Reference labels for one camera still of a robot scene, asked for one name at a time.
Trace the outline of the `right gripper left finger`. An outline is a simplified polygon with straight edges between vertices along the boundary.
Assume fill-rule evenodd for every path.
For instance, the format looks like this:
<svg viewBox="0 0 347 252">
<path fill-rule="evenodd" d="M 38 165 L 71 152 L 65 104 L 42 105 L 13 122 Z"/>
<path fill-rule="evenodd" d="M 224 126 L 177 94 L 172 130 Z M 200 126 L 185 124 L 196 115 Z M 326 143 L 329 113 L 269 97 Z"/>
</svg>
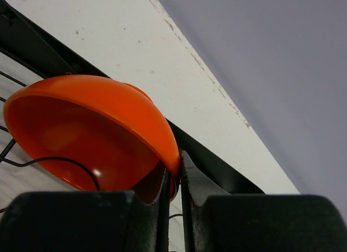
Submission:
<svg viewBox="0 0 347 252">
<path fill-rule="evenodd" d="M 27 192 L 1 219 L 1 251 L 167 251 L 170 176 L 128 191 Z"/>
</svg>

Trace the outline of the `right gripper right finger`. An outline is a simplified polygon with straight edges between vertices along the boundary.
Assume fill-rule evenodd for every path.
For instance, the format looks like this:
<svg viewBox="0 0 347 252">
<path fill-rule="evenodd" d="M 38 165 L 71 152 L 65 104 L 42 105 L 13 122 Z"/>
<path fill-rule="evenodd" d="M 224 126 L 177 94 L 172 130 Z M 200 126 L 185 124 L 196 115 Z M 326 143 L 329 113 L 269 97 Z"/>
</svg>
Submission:
<svg viewBox="0 0 347 252">
<path fill-rule="evenodd" d="M 186 251 L 346 251 L 346 225 L 327 198 L 230 194 L 182 156 Z"/>
</svg>

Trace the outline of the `orange bowl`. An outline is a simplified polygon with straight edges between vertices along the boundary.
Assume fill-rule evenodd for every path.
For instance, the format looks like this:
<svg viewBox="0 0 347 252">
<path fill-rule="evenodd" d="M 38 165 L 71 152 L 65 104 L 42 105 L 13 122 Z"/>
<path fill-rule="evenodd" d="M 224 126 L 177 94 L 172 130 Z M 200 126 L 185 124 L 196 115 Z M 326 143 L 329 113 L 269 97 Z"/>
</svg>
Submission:
<svg viewBox="0 0 347 252">
<path fill-rule="evenodd" d="M 3 116 L 24 152 L 79 190 L 129 190 L 163 164 L 170 196 L 177 193 L 173 131 L 133 85 L 95 75 L 51 77 L 8 97 Z"/>
</svg>

